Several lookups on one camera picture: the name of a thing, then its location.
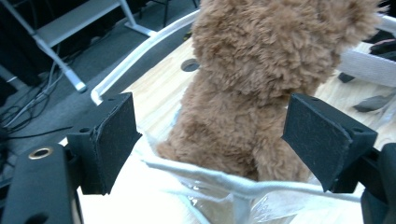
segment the gray floor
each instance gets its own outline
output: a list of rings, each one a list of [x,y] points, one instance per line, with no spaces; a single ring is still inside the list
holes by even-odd
[[[168,24],[190,14],[197,8],[191,0],[172,0],[170,1]],[[143,9],[143,18],[140,20],[135,15],[137,23],[146,26],[151,30],[159,31],[163,28],[163,5],[150,3]],[[152,66],[159,62],[163,57],[177,48],[183,42],[183,36],[190,30],[190,27],[180,29],[157,47],[150,50],[141,60],[139,60],[108,94],[121,92],[135,80],[141,77]],[[106,35],[105,38],[96,42],[82,54],[80,54],[71,64],[80,78],[87,84],[88,90],[83,93],[75,91],[73,86],[65,77],[58,82],[56,89],[49,96],[48,104],[44,103],[37,107],[39,111],[44,107],[43,112],[12,136],[25,136],[43,133],[73,126],[81,116],[89,113],[95,107],[91,100],[91,90],[106,77],[112,69],[119,64],[122,59],[134,50],[138,45],[147,39],[146,36],[123,26],[123,22],[117,25]],[[8,106],[13,105],[20,97],[32,94],[29,88],[22,87],[18,93],[7,100],[7,104],[0,108],[4,111]],[[12,175],[13,165],[15,165],[18,155],[23,151],[37,145],[46,143],[56,143],[62,140],[68,130],[57,133],[46,134],[31,138],[9,140],[11,149],[8,163],[3,177]]]

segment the wooden table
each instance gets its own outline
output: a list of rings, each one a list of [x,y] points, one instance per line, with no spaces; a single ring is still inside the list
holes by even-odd
[[[137,147],[149,150],[150,145],[166,138],[179,108],[179,100],[196,73],[184,72],[180,68],[184,61],[191,58],[192,47],[188,40],[125,90],[134,94],[136,123],[146,135]],[[378,115],[359,113],[352,106],[364,98],[388,92],[390,88],[359,80],[343,84],[334,76],[319,87],[316,96],[370,127],[375,124]],[[375,147],[396,142],[395,119],[377,131],[379,136]],[[112,218],[116,218],[117,223],[198,223],[177,196],[138,187],[147,181],[146,169],[144,164],[132,157],[123,167],[110,196],[83,196],[81,204],[86,223],[105,223]],[[309,223],[361,223],[359,207],[351,209],[353,211],[334,213],[329,210],[299,215],[291,223],[307,223],[307,220],[310,220]]]

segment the brown teddy bear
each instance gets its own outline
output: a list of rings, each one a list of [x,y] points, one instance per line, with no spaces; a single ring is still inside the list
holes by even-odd
[[[308,169],[281,140],[290,94],[315,93],[343,50],[375,33],[378,3],[203,0],[192,28],[200,70],[159,155],[253,180],[305,181]]]

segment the teddy bear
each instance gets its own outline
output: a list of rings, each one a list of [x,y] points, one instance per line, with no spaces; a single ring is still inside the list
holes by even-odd
[[[158,155],[256,181],[306,181],[281,139],[290,94],[314,94],[343,50],[375,33],[379,2],[202,0],[192,26],[200,68]]]

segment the circular hole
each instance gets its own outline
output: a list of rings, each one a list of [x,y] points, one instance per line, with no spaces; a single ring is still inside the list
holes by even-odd
[[[364,133],[364,130],[360,129],[360,128],[353,128],[352,129],[354,132],[356,133]]]
[[[43,147],[40,149],[36,149],[32,153],[29,154],[29,159],[31,160],[40,160],[45,157],[48,157],[52,153],[52,148]]]
[[[46,223],[46,221],[49,219],[49,216],[47,216],[45,213],[39,213],[34,216],[29,217],[29,219],[26,220],[26,224],[42,224]]]
[[[188,59],[181,64],[181,70],[185,72],[193,72],[199,68],[199,64],[195,59]]]
[[[91,129],[89,128],[82,128],[79,130],[80,133],[88,133]]]

